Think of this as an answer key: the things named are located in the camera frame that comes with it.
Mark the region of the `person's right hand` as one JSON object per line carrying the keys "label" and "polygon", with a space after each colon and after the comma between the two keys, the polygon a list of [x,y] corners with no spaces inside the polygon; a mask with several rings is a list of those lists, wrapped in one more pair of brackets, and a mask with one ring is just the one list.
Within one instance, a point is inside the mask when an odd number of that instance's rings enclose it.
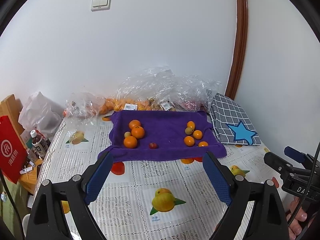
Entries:
{"label": "person's right hand", "polygon": [[[293,215],[293,212],[298,206],[299,201],[300,199],[294,196],[293,201],[289,204],[289,213],[286,217],[287,220],[289,220]],[[306,236],[308,235],[307,232],[310,233],[311,231],[303,228],[302,223],[305,222],[307,218],[308,214],[302,208],[300,208],[292,223],[289,225],[289,239],[306,239]]]}

